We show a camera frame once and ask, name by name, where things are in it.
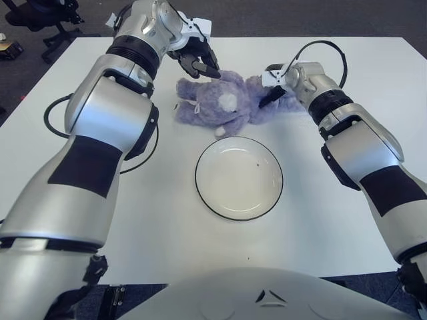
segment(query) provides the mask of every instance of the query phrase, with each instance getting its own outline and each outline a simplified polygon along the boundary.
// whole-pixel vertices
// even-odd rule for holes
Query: plate rim
[[[200,159],[201,159],[201,157],[203,157],[203,155],[205,154],[205,152],[212,146],[212,145],[214,145],[214,144],[216,144],[216,143],[218,143],[218,142],[220,142],[220,141],[223,141],[223,140],[226,140],[226,139],[232,139],[232,138],[242,138],[242,139],[247,139],[247,140],[252,140],[253,142],[256,142],[256,143],[258,143],[258,144],[260,144],[260,145],[262,145],[264,148],[266,148],[267,149],[267,151],[268,152],[270,152],[270,154],[273,156],[273,158],[276,160],[276,162],[277,162],[277,164],[278,164],[278,166],[279,166],[279,169],[280,169],[280,175],[282,176],[282,187],[280,188],[280,192],[279,192],[279,196],[278,196],[278,198],[277,198],[277,200],[276,200],[276,202],[274,202],[274,204],[266,211],[266,212],[264,212],[264,213],[262,213],[261,215],[257,215],[257,216],[255,216],[255,217],[252,217],[252,218],[247,218],[247,219],[237,219],[237,218],[231,218],[231,217],[226,217],[225,215],[222,215],[221,213],[218,213],[217,211],[215,211],[215,210],[213,210],[207,203],[206,203],[206,201],[205,201],[205,199],[201,196],[201,193],[200,193],[200,190],[199,190],[199,186],[197,185],[197,168],[199,167],[199,163],[200,163]],[[270,150],[270,149],[268,149],[263,143],[261,143],[261,142],[259,142],[259,141],[256,141],[255,139],[252,139],[252,138],[248,138],[248,137],[242,137],[242,136],[239,136],[239,135],[236,135],[236,136],[233,136],[233,137],[226,137],[226,138],[222,138],[222,139],[219,139],[219,140],[217,140],[217,141],[214,141],[213,143],[211,143],[211,144],[209,144],[204,150],[203,150],[203,152],[200,154],[200,156],[199,156],[199,159],[197,160],[197,163],[196,163],[196,165],[195,165],[195,170],[194,170],[194,182],[195,182],[195,188],[196,188],[196,190],[197,190],[197,193],[199,194],[199,197],[200,197],[200,199],[203,201],[203,203],[206,205],[206,207],[208,207],[213,213],[215,213],[216,215],[219,215],[220,217],[222,217],[222,218],[224,218],[224,219],[227,219],[227,220],[230,220],[230,221],[239,221],[239,222],[242,222],[242,221],[251,221],[251,220],[255,220],[255,219],[258,219],[258,218],[260,218],[260,217],[263,217],[264,215],[266,215],[267,213],[269,213],[276,205],[277,205],[277,203],[279,202],[279,200],[280,200],[280,197],[282,196],[282,192],[283,192],[283,187],[284,187],[284,177],[283,177],[283,171],[282,171],[282,166],[280,165],[280,163],[279,163],[279,161],[278,161],[278,158],[276,158],[276,156],[274,155],[274,153],[272,153],[272,151]]]

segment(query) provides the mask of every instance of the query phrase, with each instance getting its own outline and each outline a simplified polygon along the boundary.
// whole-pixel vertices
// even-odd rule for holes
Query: chair base
[[[54,35],[53,37],[50,37],[50,38],[43,39],[43,42],[45,43],[48,49],[41,55],[41,58],[44,60],[44,62],[48,64],[53,62],[52,59],[49,58],[50,54],[52,54],[56,49],[58,49],[61,46],[62,42],[67,41],[68,43],[72,43],[73,40],[76,38],[88,38],[88,37],[101,36],[97,33],[84,34],[78,28],[72,31],[66,31],[64,30],[64,28],[60,23],[57,24],[57,28],[59,30],[59,33],[57,35]]]

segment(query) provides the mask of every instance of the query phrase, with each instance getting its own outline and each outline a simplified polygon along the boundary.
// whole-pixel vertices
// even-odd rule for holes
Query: stuffed bunny
[[[236,72],[220,72],[220,79],[208,83],[178,81],[177,94],[185,100],[179,104],[177,121],[214,128],[221,139],[237,135],[246,123],[265,123],[278,112],[304,111],[291,92],[260,109],[261,99],[270,92],[262,87],[260,77],[245,82]]]

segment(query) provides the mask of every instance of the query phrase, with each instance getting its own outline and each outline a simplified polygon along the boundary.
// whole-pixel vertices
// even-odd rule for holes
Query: table surface
[[[290,61],[318,38],[212,39],[222,69],[244,77]],[[409,171],[427,180],[427,61],[401,38],[330,38],[346,53],[346,93],[402,144]],[[73,92],[111,38],[77,39],[0,127],[0,217],[26,182],[64,144],[43,126],[54,99]],[[315,45],[303,55],[339,79],[339,55]],[[150,161],[121,177],[102,283],[171,283],[224,267],[290,269],[324,277],[396,270],[367,202],[341,186],[320,155],[322,138],[306,114],[282,114],[241,135],[263,143],[284,173],[278,204],[254,221],[233,222],[201,201],[194,169],[214,132],[173,120],[179,65],[165,57],[155,81],[160,139]],[[51,115],[63,127],[65,104]]]

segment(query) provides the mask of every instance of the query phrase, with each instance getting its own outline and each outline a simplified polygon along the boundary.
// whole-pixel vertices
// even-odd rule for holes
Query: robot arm
[[[319,63],[276,66],[265,86],[290,87],[318,125],[322,155],[341,184],[362,190],[406,292],[427,303],[427,184],[403,167],[396,138],[325,75]]]
[[[219,77],[210,27],[164,0],[133,4],[71,96],[67,143],[30,180],[0,228],[0,319],[64,317],[105,273],[106,260],[96,253],[107,239],[121,164],[144,152],[157,124],[149,99],[157,69],[171,53],[194,77]]]

